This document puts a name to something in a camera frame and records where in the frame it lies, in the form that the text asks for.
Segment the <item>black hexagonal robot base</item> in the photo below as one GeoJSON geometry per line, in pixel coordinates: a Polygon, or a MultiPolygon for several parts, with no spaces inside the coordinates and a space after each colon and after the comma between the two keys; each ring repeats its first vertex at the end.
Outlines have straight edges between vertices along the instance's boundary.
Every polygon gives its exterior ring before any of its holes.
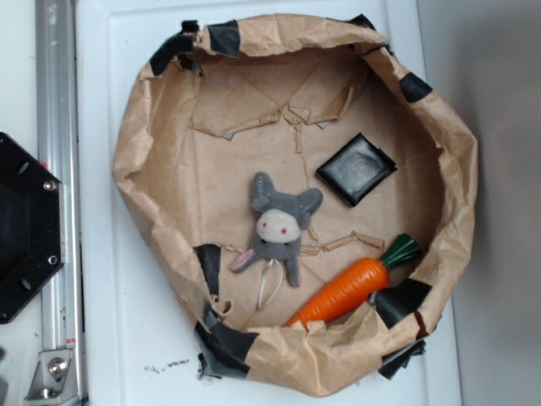
{"type": "Polygon", "coordinates": [[[1,323],[12,322],[63,265],[62,183],[1,134],[1,323]]]}

